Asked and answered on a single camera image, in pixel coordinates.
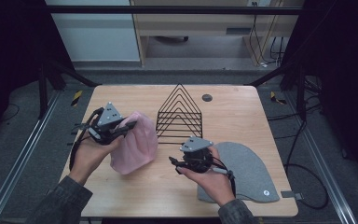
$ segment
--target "gray wall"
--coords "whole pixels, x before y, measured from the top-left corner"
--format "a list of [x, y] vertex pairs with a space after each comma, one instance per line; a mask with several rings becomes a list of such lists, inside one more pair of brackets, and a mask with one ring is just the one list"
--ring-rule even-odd
[[[46, 0], [48, 5], [127, 6], [128, 0]], [[132, 16], [53, 14], [73, 62], [139, 62]]]

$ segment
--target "felt mat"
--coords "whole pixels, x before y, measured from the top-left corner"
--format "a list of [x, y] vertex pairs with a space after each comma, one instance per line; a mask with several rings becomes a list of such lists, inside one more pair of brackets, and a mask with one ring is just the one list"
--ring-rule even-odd
[[[279, 196], [264, 162], [248, 147], [232, 142], [214, 145], [220, 160], [228, 170], [233, 171], [236, 185], [236, 198], [257, 203], [279, 201]], [[199, 200], [214, 203], [201, 186], [197, 187]]]

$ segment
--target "black curtain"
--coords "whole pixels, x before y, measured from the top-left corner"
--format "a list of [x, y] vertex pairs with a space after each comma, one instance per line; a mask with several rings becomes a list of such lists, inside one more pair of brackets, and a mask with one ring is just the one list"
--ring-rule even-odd
[[[44, 0], [0, 0], [0, 119], [10, 93], [38, 80], [41, 63], [54, 60], [75, 71], [51, 15], [24, 10], [29, 4], [46, 6]], [[63, 83], [60, 71], [44, 71]]]
[[[306, 3], [311, 7], [323, 7], [333, 2]], [[306, 75], [322, 81], [324, 113], [343, 150], [358, 162], [358, 1], [337, 0], [327, 17], [298, 20], [285, 59], [291, 59], [321, 20], [323, 24], [318, 27], [314, 41], [306, 54], [301, 55], [302, 66]]]

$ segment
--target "wrist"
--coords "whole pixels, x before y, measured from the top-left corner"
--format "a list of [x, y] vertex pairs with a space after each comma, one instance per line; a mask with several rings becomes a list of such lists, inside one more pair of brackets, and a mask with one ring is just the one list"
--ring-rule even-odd
[[221, 207], [225, 205], [226, 203], [232, 202], [235, 200], [234, 195], [227, 195], [225, 197], [220, 198], [219, 200], [216, 200], [216, 203]]
[[86, 175], [84, 172], [79, 172], [77, 169], [72, 169], [68, 176], [75, 180], [79, 185], [84, 186], [90, 175]]

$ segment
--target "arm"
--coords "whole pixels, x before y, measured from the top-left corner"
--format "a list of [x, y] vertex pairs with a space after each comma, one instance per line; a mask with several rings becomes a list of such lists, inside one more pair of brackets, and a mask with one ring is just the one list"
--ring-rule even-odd
[[[216, 148], [209, 147], [212, 155], [219, 159]], [[223, 224], [258, 223], [246, 204], [235, 199], [226, 175], [212, 170], [204, 174], [195, 173], [189, 169], [178, 167], [180, 173], [199, 184], [205, 192], [220, 206], [218, 214]]]
[[120, 145], [122, 138], [101, 146], [85, 134], [70, 174], [43, 199], [25, 223], [79, 223], [81, 212], [92, 195], [83, 186], [103, 159]]

